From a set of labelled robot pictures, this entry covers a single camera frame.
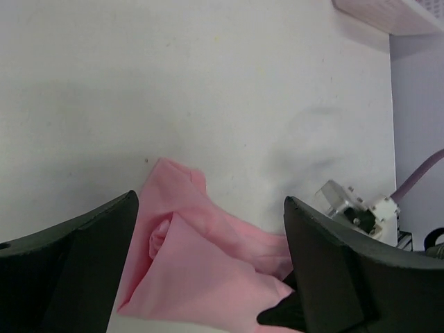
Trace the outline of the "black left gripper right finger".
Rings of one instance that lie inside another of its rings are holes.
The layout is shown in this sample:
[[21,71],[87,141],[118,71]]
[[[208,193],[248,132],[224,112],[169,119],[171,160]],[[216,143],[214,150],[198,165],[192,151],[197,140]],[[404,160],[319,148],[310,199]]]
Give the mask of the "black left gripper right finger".
[[284,226],[308,332],[443,331],[443,260],[383,244],[295,197]]

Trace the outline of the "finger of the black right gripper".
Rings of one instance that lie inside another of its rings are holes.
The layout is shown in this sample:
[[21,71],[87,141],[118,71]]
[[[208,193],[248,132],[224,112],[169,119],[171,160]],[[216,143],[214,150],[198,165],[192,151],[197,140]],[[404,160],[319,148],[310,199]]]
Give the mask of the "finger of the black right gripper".
[[257,322],[261,325],[306,330],[307,324],[293,271],[284,278],[283,283],[293,289],[292,293],[282,299],[276,306],[259,313]]

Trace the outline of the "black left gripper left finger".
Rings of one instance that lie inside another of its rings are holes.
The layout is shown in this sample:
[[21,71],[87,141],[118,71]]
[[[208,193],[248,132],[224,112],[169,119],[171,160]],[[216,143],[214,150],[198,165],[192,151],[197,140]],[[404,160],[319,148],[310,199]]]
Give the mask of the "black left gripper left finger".
[[106,332],[138,207],[129,191],[1,243],[1,331]]

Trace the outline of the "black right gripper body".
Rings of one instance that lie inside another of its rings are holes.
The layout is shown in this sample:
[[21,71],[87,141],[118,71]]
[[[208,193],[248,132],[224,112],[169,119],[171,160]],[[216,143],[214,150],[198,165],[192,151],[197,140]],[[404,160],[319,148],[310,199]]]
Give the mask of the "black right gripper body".
[[444,228],[432,230],[424,239],[425,254],[436,259],[444,258],[443,243],[438,244],[437,240],[443,236]]

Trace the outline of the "light pink t-shirt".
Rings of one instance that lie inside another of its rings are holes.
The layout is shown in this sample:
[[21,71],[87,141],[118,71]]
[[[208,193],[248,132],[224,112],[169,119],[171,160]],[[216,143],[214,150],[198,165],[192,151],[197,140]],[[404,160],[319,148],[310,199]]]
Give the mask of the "light pink t-shirt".
[[117,296],[122,316],[274,332],[257,315],[291,293],[287,239],[214,204],[205,176],[159,159],[139,211]]

